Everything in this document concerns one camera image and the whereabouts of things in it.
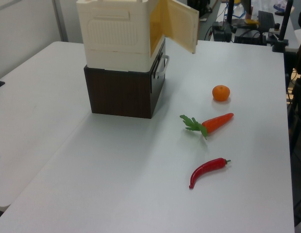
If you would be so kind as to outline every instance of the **orange carrot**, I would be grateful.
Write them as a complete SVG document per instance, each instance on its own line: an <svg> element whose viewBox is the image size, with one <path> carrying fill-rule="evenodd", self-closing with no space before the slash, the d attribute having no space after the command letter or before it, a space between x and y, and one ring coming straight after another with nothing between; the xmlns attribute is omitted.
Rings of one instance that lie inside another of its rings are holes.
<svg viewBox="0 0 301 233"><path fill-rule="evenodd" d="M226 124L233 116L233 113L228 113L210 120L206 120L201 125L207 128L208 133L211 133L217 130L222 125Z"/></svg>

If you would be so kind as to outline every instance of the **carrot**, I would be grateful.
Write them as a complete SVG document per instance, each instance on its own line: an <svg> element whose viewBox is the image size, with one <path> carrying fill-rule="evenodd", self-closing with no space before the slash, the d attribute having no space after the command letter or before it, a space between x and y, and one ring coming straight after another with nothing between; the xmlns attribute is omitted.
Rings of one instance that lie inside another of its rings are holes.
<svg viewBox="0 0 301 233"><path fill-rule="evenodd" d="M201 125L207 128L208 133L212 133L222 125L226 124L233 116L233 113L228 113L210 120L206 120Z"/></svg>
<svg viewBox="0 0 301 233"><path fill-rule="evenodd" d="M188 118L185 115L181 115L180 118L183 119L183 122L185 123L186 129L191 131L200 131L203 135L203 137L206 139L208 133L212 133L222 125L226 124L232 117L234 116L233 113L228 113L222 116L218 116L216 118L207 120L203 122L202 124L199 124L195 118Z"/></svg>

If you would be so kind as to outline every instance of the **open door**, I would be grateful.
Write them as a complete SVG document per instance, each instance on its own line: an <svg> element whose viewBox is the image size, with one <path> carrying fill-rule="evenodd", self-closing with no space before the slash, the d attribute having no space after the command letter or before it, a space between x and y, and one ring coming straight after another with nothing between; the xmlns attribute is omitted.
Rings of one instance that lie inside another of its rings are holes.
<svg viewBox="0 0 301 233"><path fill-rule="evenodd" d="M163 34L190 51L196 52L199 11L176 0L161 0Z"/></svg>

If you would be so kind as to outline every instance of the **plastic vegetable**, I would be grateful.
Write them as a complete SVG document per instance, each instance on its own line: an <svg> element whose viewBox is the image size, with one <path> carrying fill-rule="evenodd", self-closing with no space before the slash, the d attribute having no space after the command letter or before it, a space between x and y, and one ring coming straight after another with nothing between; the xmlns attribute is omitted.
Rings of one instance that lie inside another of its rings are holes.
<svg viewBox="0 0 301 233"><path fill-rule="evenodd" d="M185 125L188 126L188 127L186 127L187 130L200 131L202 133L203 137L206 138L208 133L215 131L216 129L218 129L225 123L227 123L233 116L234 116L233 113L228 113L228 114L207 120L207 121L203 122L202 124L199 124L195 120L195 118L192 118L192 120L191 120L190 118L188 118L185 115L181 115L180 118L182 118Z"/></svg>
<svg viewBox="0 0 301 233"><path fill-rule="evenodd" d="M191 175L189 188L190 189L194 188L196 180L200 176L202 176L206 172L221 169L221 168L225 167L228 162L230 162L230 160L226 160L226 159L223 159L223 158L218 158L218 159L211 160L211 161L209 161L205 164L202 164Z"/></svg>
<svg viewBox="0 0 301 233"><path fill-rule="evenodd" d="M208 133L212 133L222 125L226 124L233 116L233 113L228 113L210 120L206 120L202 123L202 125L207 128Z"/></svg>

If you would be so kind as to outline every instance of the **white wall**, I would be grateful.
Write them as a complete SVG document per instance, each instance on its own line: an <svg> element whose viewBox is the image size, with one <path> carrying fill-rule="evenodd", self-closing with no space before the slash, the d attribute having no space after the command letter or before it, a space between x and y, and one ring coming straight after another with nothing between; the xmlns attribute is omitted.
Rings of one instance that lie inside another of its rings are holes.
<svg viewBox="0 0 301 233"><path fill-rule="evenodd" d="M56 0L62 11L68 42L82 43L82 30L76 7L77 0Z"/></svg>
<svg viewBox="0 0 301 233"><path fill-rule="evenodd" d="M61 41L51 0L22 0L0 10L0 78Z"/></svg>

